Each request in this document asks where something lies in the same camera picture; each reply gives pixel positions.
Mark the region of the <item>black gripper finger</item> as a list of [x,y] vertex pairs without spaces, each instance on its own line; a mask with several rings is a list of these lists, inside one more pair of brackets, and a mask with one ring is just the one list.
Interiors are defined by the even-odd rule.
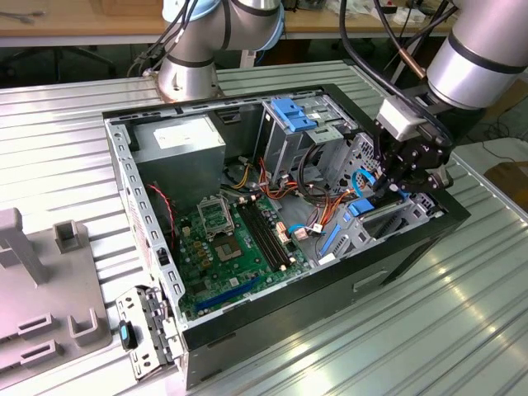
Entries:
[[429,170],[414,170],[405,175],[394,185],[399,190],[409,193],[432,193],[453,186],[453,178],[445,167]]
[[375,154],[379,156],[378,161],[381,169],[381,174],[375,184],[375,195],[381,198],[394,183],[394,145],[396,140],[378,120],[375,125],[378,128],[378,135],[375,139]]

